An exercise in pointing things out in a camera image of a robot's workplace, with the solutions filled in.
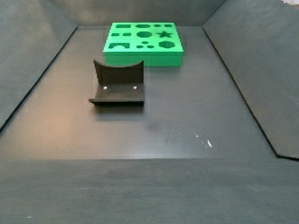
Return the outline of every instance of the black bracket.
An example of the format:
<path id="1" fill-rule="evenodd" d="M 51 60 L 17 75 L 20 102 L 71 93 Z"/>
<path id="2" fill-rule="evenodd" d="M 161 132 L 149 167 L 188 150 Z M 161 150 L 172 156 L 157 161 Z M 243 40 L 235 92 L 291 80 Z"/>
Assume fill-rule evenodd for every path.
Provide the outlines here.
<path id="1" fill-rule="evenodd" d="M 132 66 L 107 66 L 93 60 L 97 73 L 97 93 L 93 104 L 144 103 L 144 62 Z"/>

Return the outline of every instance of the green shape sorter block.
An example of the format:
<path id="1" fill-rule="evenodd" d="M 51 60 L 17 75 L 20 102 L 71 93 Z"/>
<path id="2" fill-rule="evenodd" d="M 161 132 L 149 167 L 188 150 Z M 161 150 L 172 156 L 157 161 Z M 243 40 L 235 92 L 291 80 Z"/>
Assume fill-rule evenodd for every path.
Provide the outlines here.
<path id="1" fill-rule="evenodd" d="M 113 23 L 104 46 L 105 63 L 127 66 L 179 67 L 183 45 L 174 23 Z"/>

